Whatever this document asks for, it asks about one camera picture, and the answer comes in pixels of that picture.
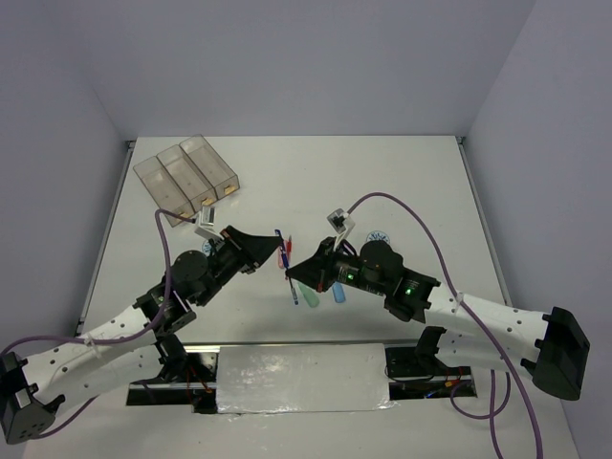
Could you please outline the blue gel pen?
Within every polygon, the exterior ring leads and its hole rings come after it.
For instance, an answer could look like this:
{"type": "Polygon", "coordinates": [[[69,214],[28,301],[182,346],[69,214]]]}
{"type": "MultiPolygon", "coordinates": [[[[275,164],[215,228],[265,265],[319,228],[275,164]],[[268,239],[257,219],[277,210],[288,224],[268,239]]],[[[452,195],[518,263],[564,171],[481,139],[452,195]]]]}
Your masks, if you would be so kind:
{"type": "MultiPolygon", "coordinates": [[[[287,244],[285,240],[283,240],[283,242],[281,243],[280,250],[281,250],[281,259],[282,259],[283,267],[285,271],[288,271],[290,268],[290,264],[289,264],[289,258],[288,258],[288,252],[287,252],[287,244]]],[[[299,304],[298,296],[297,296],[297,292],[296,292],[293,280],[289,276],[286,276],[286,277],[289,283],[293,303],[294,305],[298,305],[299,304]]]]}

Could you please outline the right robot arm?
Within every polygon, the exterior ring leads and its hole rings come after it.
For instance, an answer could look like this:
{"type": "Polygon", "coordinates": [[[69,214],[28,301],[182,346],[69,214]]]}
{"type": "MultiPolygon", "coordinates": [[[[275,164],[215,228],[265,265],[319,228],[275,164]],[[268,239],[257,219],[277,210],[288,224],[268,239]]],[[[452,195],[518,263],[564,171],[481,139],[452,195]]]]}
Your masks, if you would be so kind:
{"type": "Polygon", "coordinates": [[[392,316],[424,324],[415,350],[423,372],[460,366],[514,370],[548,395],[579,399],[590,342],[571,312],[527,311],[455,294],[447,284],[406,268],[383,241],[365,243],[357,255],[334,245],[333,238],[324,239],[287,275],[318,292],[339,283],[380,295],[392,316]]]}

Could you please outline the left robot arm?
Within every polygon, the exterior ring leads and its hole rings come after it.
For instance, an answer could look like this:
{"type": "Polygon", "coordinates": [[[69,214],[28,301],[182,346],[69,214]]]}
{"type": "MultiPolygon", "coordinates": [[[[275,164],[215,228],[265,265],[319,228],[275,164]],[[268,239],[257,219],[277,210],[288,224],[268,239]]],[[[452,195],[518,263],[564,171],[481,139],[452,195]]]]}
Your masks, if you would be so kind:
{"type": "Polygon", "coordinates": [[[253,273],[280,238],[248,235],[232,226],[208,254],[185,251],[161,282],[133,305],[74,339],[27,357],[1,357],[1,428],[9,445],[48,436],[58,417],[119,386],[186,376],[192,364],[177,332],[194,321],[238,273],[253,273]]]}

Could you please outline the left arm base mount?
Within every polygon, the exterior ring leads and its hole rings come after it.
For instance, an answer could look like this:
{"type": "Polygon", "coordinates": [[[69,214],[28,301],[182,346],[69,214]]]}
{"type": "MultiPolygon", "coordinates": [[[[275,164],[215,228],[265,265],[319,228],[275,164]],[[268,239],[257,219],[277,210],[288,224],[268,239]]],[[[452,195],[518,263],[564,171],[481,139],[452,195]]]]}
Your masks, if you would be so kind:
{"type": "Polygon", "coordinates": [[[156,377],[129,385],[127,406],[188,405],[192,413],[218,413],[219,348],[186,349],[175,336],[157,345],[162,369],[156,377]]]}

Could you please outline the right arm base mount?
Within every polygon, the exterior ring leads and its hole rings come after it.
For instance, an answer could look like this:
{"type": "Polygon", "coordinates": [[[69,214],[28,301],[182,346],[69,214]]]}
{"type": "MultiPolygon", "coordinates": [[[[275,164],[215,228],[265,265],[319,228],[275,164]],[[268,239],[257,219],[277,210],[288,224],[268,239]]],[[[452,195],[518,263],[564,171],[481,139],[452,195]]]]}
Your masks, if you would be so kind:
{"type": "Polygon", "coordinates": [[[392,401],[446,399],[453,390],[458,397],[476,396],[469,367],[451,367],[437,358],[445,332],[443,327],[427,326],[415,344],[384,346],[392,401]]]}

